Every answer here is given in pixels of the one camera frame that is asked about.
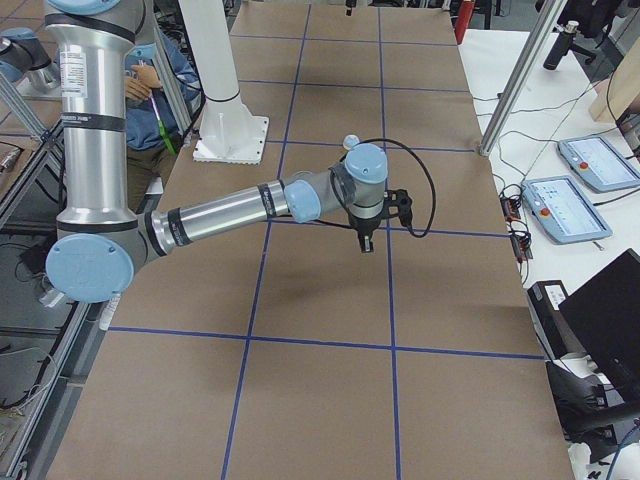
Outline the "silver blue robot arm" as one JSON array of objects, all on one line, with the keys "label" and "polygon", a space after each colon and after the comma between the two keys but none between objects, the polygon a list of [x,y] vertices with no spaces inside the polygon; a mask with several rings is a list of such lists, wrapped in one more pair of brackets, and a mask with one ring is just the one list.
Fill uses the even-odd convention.
[{"label": "silver blue robot arm", "polygon": [[127,203],[125,59],[161,46],[147,1],[49,1],[45,23],[60,52],[67,204],[46,259],[51,284],[100,303],[120,295],[146,264],[173,249],[263,220],[299,223],[342,209],[364,252],[389,215],[388,163],[377,146],[348,136],[346,156],[302,172],[168,212]]}]

